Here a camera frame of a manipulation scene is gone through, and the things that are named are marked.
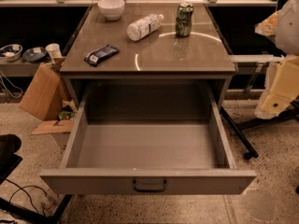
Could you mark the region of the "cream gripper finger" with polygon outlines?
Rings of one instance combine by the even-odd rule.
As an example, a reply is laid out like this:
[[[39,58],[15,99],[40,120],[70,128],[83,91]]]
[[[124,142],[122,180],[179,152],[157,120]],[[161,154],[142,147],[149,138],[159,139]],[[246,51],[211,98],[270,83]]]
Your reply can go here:
[[[286,57],[279,64],[261,110],[268,116],[278,116],[299,96],[299,57]]]

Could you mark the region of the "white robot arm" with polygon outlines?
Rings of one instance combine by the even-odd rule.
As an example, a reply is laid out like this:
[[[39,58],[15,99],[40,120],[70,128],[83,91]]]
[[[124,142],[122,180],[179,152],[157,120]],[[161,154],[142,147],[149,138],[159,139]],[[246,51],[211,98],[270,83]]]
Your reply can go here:
[[[281,9],[255,26],[255,33],[272,38],[286,57],[266,73],[266,90],[255,116],[271,119],[283,112],[299,95],[299,0],[288,0]]]

